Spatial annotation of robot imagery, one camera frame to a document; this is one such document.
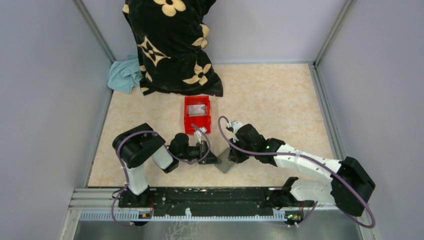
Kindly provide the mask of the grey card holder wallet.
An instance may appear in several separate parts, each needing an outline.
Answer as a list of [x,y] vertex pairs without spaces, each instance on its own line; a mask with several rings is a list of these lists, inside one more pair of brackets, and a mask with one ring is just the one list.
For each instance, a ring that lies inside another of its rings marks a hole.
[[215,163],[214,166],[221,171],[223,174],[229,172],[229,170],[235,165],[234,161],[230,160],[232,150],[230,147],[227,147],[219,156],[218,163]]

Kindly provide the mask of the red plastic bin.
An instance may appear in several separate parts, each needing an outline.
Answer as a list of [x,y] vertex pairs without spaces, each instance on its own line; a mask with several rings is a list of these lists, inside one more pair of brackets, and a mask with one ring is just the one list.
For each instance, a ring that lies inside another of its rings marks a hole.
[[195,128],[206,128],[206,133],[211,133],[211,102],[207,95],[186,96],[184,98],[183,125],[184,132],[188,135],[195,133]]

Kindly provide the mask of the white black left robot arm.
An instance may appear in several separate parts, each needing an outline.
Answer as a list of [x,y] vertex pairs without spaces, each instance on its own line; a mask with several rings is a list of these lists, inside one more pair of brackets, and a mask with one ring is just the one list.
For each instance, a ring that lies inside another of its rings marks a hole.
[[186,133],[177,133],[166,145],[165,139],[147,123],[118,135],[112,147],[123,167],[124,186],[131,192],[131,202],[138,207],[149,203],[149,184],[144,166],[148,159],[152,159],[166,174],[175,170],[180,163],[220,164],[222,161],[211,151],[206,131],[205,127],[195,129],[195,145],[189,144]]

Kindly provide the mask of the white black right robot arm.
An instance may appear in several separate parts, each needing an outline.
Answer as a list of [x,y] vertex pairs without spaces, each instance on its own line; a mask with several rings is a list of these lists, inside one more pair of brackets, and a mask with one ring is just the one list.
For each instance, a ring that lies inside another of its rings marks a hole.
[[294,148],[277,138],[264,138],[250,124],[232,121],[228,162],[240,164],[253,157],[262,164],[294,170],[310,179],[290,177],[281,199],[287,206],[302,201],[333,204],[344,213],[360,217],[375,190],[375,183],[358,160],[319,157]]

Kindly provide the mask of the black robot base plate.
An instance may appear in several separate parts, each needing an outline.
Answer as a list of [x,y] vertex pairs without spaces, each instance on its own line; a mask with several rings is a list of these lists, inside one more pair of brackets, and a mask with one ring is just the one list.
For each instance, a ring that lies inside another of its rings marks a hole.
[[115,191],[120,208],[147,208],[154,217],[270,217],[293,208],[300,213],[312,200],[300,202],[282,187],[150,187],[141,195]]

